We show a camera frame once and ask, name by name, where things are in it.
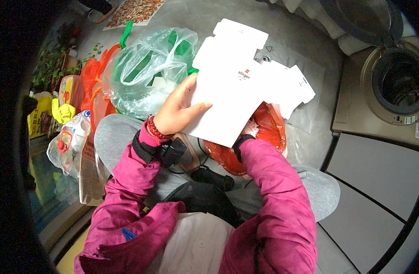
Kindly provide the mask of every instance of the washing machine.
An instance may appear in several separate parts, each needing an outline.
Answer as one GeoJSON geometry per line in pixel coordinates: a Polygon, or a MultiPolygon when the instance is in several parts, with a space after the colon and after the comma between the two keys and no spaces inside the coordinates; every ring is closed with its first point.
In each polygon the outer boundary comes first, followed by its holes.
{"type": "Polygon", "coordinates": [[[345,57],[333,131],[419,148],[419,39],[402,38],[398,8],[387,0],[320,2],[346,33],[373,45],[345,57]]]}

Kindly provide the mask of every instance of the black bag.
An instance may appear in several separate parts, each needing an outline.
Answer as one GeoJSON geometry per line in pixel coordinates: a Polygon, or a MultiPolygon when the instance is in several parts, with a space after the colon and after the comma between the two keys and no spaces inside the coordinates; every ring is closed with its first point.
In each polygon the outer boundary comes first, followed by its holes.
{"type": "Polygon", "coordinates": [[[239,227],[242,223],[228,196],[213,184],[186,182],[173,190],[163,201],[182,201],[185,204],[186,212],[207,212],[219,217],[234,228],[239,227]]]}

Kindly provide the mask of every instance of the cabinet door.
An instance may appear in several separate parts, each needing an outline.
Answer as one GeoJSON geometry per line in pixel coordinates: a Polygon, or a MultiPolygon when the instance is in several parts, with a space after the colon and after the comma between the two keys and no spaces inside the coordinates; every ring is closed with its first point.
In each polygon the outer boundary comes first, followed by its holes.
{"type": "Polygon", "coordinates": [[[357,269],[367,273],[384,255],[404,224],[339,182],[336,210],[319,222],[357,269]]]}
{"type": "Polygon", "coordinates": [[[341,134],[327,171],[407,220],[419,195],[419,152],[341,134]]]}

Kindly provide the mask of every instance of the red string bracelet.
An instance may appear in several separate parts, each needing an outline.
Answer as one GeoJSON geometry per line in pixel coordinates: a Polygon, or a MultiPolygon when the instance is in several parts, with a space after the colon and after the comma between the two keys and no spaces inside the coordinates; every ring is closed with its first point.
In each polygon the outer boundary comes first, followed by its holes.
{"type": "Polygon", "coordinates": [[[152,115],[151,113],[147,116],[147,126],[148,126],[149,131],[155,137],[156,143],[160,145],[161,143],[159,142],[159,140],[170,139],[171,137],[174,136],[174,134],[163,135],[162,133],[160,133],[159,130],[156,128],[155,123],[153,122],[154,117],[155,116],[152,115]]]}

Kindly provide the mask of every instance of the white cardboard box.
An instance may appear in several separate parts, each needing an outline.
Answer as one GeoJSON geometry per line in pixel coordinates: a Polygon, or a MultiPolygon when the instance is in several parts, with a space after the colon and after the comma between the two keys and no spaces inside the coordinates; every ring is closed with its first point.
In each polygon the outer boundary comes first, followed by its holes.
{"type": "Polygon", "coordinates": [[[184,133],[232,147],[246,122],[265,101],[280,105],[288,119],[301,103],[315,93],[297,66],[287,68],[275,61],[257,62],[254,56],[267,41],[260,30],[223,19],[207,37],[193,61],[199,69],[190,104],[212,102],[184,133]]]}

